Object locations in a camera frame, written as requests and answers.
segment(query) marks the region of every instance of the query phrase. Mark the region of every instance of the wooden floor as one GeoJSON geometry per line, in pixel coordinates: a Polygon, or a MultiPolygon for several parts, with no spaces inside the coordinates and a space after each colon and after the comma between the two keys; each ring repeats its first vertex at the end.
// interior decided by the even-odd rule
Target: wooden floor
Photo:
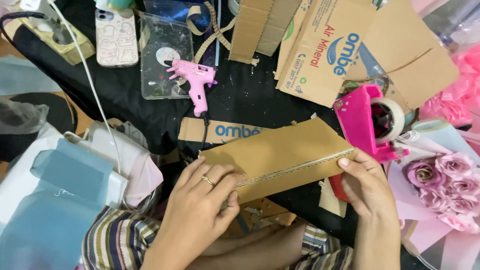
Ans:
{"type": "MultiPolygon", "coordinates": [[[[12,45],[10,45],[7,41],[0,38],[0,57],[13,55],[18,58],[25,59],[25,57],[19,53],[12,45]]],[[[58,95],[62,98],[68,98],[62,92],[53,92],[53,94],[58,95]]],[[[70,103],[75,107],[78,115],[78,125],[75,131],[75,134],[81,134],[85,132],[85,130],[93,123],[93,120],[88,117],[70,98],[68,98],[70,103]]],[[[0,181],[5,175],[5,170],[7,168],[7,162],[0,161],[0,181]]]]}

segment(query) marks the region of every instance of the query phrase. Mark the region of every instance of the cardboard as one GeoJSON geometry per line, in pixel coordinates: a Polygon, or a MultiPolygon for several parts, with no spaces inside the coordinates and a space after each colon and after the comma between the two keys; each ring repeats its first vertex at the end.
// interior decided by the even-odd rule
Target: cardboard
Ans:
{"type": "Polygon", "coordinates": [[[371,0],[313,0],[276,87],[331,107],[375,10],[371,0]]]}
{"type": "MultiPolygon", "coordinates": [[[[204,121],[200,118],[184,117],[180,124],[179,140],[201,142],[204,138],[204,121]]],[[[239,138],[260,134],[269,128],[210,120],[205,142],[225,144],[239,138]]]]}
{"type": "Polygon", "coordinates": [[[241,0],[229,60],[249,64],[274,0],[241,0]]]}
{"type": "Polygon", "coordinates": [[[320,202],[318,203],[318,206],[344,218],[347,212],[347,202],[340,200],[335,196],[332,185],[330,184],[328,178],[318,182],[318,185],[322,187],[322,193],[320,194],[320,202]]]}
{"type": "Polygon", "coordinates": [[[275,79],[280,79],[280,75],[282,74],[283,67],[287,63],[287,58],[290,54],[290,51],[295,44],[295,40],[300,33],[300,28],[305,19],[305,15],[307,15],[307,10],[310,8],[310,4],[312,0],[303,0],[295,12],[292,21],[288,25],[288,28],[283,35],[282,43],[280,44],[280,53],[278,55],[278,63],[276,65],[276,73],[275,79]]]}
{"type": "Polygon", "coordinates": [[[244,203],[336,175],[353,147],[320,118],[269,130],[202,151],[208,164],[232,164],[248,180],[236,186],[244,203]]]}
{"type": "Polygon", "coordinates": [[[268,15],[256,51],[272,56],[282,41],[283,34],[292,21],[302,0],[275,0],[268,15]]]}
{"type": "MultiPolygon", "coordinates": [[[[405,114],[459,76],[446,49],[404,0],[390,0],[379,9],[355,59],[346,79],[387,72],[390,86],[385,97],[396,101],[405,114]]],[[[366,83],[376,83],[381,88],[384,84],[380,79],[366,83]]]]}

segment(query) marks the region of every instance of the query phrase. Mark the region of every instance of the left hand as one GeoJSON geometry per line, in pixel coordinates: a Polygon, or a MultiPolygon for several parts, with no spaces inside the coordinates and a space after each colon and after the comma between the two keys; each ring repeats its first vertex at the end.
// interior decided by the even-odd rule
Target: left hand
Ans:
{"type": "Polygon", "coordinates": [[[184,269],[223,234],[240,207],[235,186],[247,180],[231,165],[203,165],[200,157],[182,172],[168,200],[167,210],[147,250],[142,269],[184,269]],[[202,176],[209,177],[211,185],[202,176]],[[220,207],[228,197],[228,206],[220,207]]]}

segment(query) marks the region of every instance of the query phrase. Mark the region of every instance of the smartphone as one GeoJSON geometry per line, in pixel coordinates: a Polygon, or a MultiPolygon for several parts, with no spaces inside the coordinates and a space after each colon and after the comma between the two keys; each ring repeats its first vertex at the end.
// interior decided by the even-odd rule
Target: smartphone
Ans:
{"type": "Polygon", "coordinates": [[[138,63],[137,34],[133,12],[122,17],[95,11],[96,60],[103,67],[129,67],[138,63]]]}

